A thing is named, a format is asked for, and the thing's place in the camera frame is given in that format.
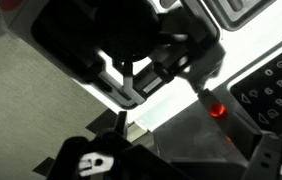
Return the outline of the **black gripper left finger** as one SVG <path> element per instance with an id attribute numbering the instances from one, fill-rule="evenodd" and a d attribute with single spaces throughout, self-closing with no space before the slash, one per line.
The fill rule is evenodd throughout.
<path id="1" fill-rule="evenodd" d="M 127 141 L 128 124 L 126 117 L 127 112 L 120 111 L 115 119 L 114 127 L 101 130 L 97 134 L 97 137 L 115 150 L 123 150 L 127 148 L 130 143 Z"/>

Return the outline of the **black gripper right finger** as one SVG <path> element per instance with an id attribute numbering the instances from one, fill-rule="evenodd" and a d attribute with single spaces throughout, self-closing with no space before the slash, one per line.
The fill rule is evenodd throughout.
<path id="1" fill-rule="evenodd" d="M 223 136 L 235 148 L 236 153 L 230 157 L 230 162 L 243 167 L 249 167 L 254 163 L 258 167 L 281 166 L 282 139 L 272 133 L 262 133 L 242 115 L 226 106 L 209 89 L 201 91 L 198 98 Z M 224 116 L 214 118 L 209 114 L 208 109 L 213 103 L 220 103 L 225 107 Z"/>

